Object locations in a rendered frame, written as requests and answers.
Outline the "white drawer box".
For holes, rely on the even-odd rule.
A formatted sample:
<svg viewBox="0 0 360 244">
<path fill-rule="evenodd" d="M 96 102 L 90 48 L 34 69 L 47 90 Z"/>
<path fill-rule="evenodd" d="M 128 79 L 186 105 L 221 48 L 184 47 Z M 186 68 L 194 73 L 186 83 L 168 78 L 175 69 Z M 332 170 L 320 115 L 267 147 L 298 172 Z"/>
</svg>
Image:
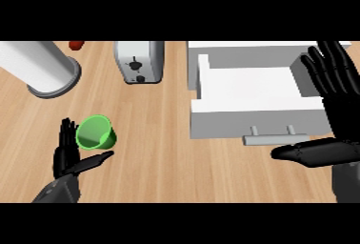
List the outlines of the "white drawer box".
<svg viewBox="0 0 360 244">
<path fill-rule="evenodd" d="M 290 67 L 212 69 L 209 56 L 197 56 L 197 98 L 191 112 L 264 112 L 323 110 L 311 79 Z"/>
</svg>

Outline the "white grey cabinet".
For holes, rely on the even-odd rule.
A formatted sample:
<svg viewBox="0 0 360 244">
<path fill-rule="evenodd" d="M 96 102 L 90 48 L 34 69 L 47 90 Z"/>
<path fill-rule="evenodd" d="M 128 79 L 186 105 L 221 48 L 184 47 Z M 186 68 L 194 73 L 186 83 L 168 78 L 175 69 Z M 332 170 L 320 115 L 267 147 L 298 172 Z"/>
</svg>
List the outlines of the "white grey cabinet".
<svg viewBox="0 0 360 244">
<path fill-rule="evenodd" d="M 315 41 L 188 41 L 187 82 L 196 89 L 197 56 L 206 54 L 212 69 L 289 68 L 304 97 L 317 91 L 299 56 L 315 46 Z"/>
</svg>

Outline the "grey drawer front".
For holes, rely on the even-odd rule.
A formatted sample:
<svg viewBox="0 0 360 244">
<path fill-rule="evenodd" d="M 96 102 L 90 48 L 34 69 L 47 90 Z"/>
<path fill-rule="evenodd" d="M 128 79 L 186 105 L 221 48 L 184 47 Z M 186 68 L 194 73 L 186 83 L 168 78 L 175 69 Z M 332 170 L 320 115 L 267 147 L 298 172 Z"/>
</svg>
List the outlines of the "grey drawer front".
<svg viewBox="0 0 360 244">
<path fill-rule="evenodd" d="M 332 129 L 324 111 L 193 112 L 190 138 L 234 138 L 250 134 L 284 134 L 290 126 L 296 133 L 324 135 Z"/>
</svg>

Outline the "silver toaster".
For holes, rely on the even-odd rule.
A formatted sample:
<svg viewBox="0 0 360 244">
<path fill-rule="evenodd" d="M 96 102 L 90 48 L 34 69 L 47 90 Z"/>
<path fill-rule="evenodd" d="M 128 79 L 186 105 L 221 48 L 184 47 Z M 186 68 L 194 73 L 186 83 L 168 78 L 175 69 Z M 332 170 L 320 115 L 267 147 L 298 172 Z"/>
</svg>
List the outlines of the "silver toaster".
<svg viewBox="0 0 360 244">
<path fill-rule="evenodd" d="M 162 81 L 163 41 L 115 41 L 113 58 L 127 84 L 158 84 Z"/>
</svg>

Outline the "green plastic cup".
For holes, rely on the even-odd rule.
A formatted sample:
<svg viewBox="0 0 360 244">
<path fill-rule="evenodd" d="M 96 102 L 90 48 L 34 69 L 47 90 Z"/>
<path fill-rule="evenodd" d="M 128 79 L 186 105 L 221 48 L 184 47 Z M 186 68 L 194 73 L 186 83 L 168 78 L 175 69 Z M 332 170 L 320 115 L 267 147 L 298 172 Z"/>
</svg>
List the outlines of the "green plastic cup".
<svg viewBox="0 0 360 244">
<path fill-rule="evenodd" d="M 116 134 L 109 119 L 94 114 L 79 123 L 75 130 L 75 143 L 87 151 L 107 150 L 116 142 Z"/>
</svg>

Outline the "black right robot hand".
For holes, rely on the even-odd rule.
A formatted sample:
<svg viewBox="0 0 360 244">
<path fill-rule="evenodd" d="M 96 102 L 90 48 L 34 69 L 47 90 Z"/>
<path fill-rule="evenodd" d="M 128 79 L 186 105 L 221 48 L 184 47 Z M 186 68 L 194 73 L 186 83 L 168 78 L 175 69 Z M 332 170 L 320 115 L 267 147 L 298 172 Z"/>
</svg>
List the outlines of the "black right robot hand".
<svg viewBox="0 0 360 244">
<path fill-rule="evenodd" d="M 317 41 L 301 56 L 333 137 L 280 146 L 273 159 L 308 168 L 360 162 L 360 73 L 338 41 Z"/>
</svg>

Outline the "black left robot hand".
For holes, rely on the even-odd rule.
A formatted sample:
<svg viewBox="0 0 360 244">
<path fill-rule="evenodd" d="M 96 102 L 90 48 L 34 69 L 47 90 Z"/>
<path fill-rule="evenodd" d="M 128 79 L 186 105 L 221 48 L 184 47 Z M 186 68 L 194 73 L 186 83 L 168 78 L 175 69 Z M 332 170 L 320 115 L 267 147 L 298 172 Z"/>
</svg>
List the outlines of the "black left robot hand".
<svg viewBox="0 0 360 244">
<path fill-rule="evenodd" d="M 78 176 L 82 172 L 98 167 L 104 160 L 112 157 L 113 151 L 96 154 L 84 159 L 79 158 L 78 145 L 75 143 L 75 131 L 78 124 L 65 118 L 59 131 L 59 146 L 53 154 L 53 177 L 60 178 L 66 174 Z"/>
</svg>

